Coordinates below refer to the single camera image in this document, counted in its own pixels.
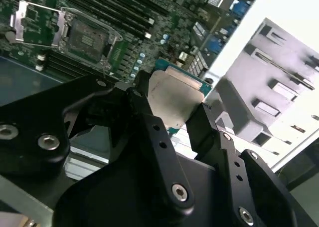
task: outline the black metal arm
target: black metal arm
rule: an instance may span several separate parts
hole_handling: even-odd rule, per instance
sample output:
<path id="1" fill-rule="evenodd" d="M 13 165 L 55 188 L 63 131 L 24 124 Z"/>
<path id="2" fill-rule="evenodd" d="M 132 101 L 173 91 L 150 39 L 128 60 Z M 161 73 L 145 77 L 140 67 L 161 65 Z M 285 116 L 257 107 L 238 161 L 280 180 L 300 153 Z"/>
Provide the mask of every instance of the black metal arm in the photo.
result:
<path id="1" fill-rule="evenodd" d="M 110 164 L 58 198 L 54 227 L 316 226 L 256 153 L 236 155 L 205 104 L 186 123 L 196 160 L 177 155 L 148 104 L 148 78 L 123 91 L 86 76 L 1 107 L 0 174 L 52 191 L 69 139 L 107 126 Z"/>

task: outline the silver bolt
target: silver bolt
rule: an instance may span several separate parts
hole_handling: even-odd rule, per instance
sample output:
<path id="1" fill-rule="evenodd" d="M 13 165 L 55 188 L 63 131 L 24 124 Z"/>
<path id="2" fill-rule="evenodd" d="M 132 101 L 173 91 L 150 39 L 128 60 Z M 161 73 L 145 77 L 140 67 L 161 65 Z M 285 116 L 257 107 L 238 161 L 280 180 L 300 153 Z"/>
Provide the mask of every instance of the silver bolt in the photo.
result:
<path id="1" fill-rule="evenodd" d="M 231 137 L 228 134 L 224 133 L 223 135 L 227 140 L 231 141 Z"/>
<path id="2" fill-rule="evenodd" d="M 251 214 L 243 207 L 239 207 L 239 215 L 241 219 L 249 226 L 254 225 L 254 219 Z"/>
<path id="3" fill-rule="evenodd" d="M 57 137 L 51 135 L 43 135 L 38 139 L 38 145 L 47 151 L 53 151 L 59 147 L 60 141 Z"/>
<path id="4" fill-rule="evenodd" d="M 19 134 L 18 129 L 13 125 L 0 125 L 0 140 L 12 140 Z"/>
<path id="5" fill-rule="evenodd" d="M 137 95 L 137 96 L 139 96 L 139 97 L 141 97 L 141 96 L 142 96 L 142 95 L 141 95 L 141 93 L 140 93 L 140 92 L 138 92 L 137 90 L 134 90 L 133 92 L 134 92 L 134 94 L 135 94 L 135 95 Z"/>
<path id="6" fill-rule="evenodd" d="M 256 155 L 255 152 L 251 152 L 251 155 L 257 160 L 258 159 L 258 156 Z"/>
<path id="7" fill-rule="evenodd" d="M 105 82 L 104 82 L 104 81 L 98 81 L 98 84 L 99 84 L 100 86 L 104 86 L 104 87 L 106 87 L 106 84 L 105 84 Z"/>
<path id="8" fill-rule="evenodd" d="M 36 223 L 33 220 L 28 220 L 23 227 L 36 227 Z"/>
<path id="9" fill-rule="evenodd" d="M 175 184 L 171 188 L 171 191 L 173 192 L 176 199 L 178 199 L 179 201 L 185 202 L 187 200 L 188 194 L 186 189 L 183 186 L 179 184 Z"/>

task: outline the capacitor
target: capacitor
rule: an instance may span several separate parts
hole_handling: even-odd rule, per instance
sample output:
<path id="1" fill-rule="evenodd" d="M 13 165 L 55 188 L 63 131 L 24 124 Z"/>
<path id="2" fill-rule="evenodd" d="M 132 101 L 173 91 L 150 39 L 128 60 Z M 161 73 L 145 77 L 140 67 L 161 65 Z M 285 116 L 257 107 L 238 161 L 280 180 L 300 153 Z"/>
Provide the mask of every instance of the capacitor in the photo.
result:
<path id="1" fill-rule="evenodd" d="M 169 39 L 169 35 L 168 35 L 168 34 L 164 34 L 164 35 L 163 35 L 163 38 L 164 38 L 164 40 L 167 41 L 167 40 Z"/>

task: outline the green circuit board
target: green circuit board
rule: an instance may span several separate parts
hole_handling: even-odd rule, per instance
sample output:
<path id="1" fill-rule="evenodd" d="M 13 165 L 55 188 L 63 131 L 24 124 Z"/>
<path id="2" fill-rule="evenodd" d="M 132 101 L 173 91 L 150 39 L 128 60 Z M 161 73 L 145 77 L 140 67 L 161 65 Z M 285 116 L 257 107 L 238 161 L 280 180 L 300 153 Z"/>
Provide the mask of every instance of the green circuit board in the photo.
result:
<path id="1" fill-rule="evenodd" d="M 25 2 L 23 41 L 12 40 L 13 22 Z M 92 70 L 129 83 L 139 70 L 151 72 L 158 59 L 187 69 L 185 65 L 194 58 L 191 32 L 200 19 L 196 10 L 206 2 L 1 0 L 0 50 L 63 81 Z M 53 46 L 62 14 L 63 33 Z"/>

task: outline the electronic component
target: electronic component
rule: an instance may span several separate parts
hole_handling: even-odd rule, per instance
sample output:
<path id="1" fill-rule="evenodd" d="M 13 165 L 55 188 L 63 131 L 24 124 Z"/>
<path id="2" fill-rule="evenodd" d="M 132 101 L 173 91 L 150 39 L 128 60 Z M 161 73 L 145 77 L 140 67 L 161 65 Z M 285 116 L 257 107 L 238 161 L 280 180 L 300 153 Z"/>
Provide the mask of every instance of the electronic component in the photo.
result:
<path id="1" fill-rule="evenodd" d="M 2 34 L 0 49 L 6 50 L 2 53 L 7 57 L 58 79 L 79 76 L 75 65 L 66 65 L 59 59 L 68 57 L 68 61 L 81 63 L 103 76 L 131 83 L 140 70 L 152 72 L 158 59 L 186 70 L 190 67 L 211 30 L 210 26 L 199 24 L 197 11 L 206 3 L 207 0 L 1 0 L 0 26 L 7 28 L 7 33 Z M 215 22 L 210 19 L 214 15 L 203 12 L 205 20 Z M 48 49 L 50 54 L 39 65 L 40 51 Z"/>
<path id="2" fill-rule="evenodd" d="M 250 5 L 248 4 L 248 2 L 240 1 L 234 5 L 232 11 L 239 18 L 243 18 L 249 7 Z"/>
<path id="3" fill-rule="evenodd" d="M 96 68 L 110 69 L 110 51 L 123 37 L 112 27 L 78 10 L 63 10 L 66 22 L 58 50 Z"/>
<path id="4" fill-rule="evenodd" d="M 211 91 L 211 85 L 165 60 L 158 60 L 150 78 L 150 106 L 174 134 Z"/>

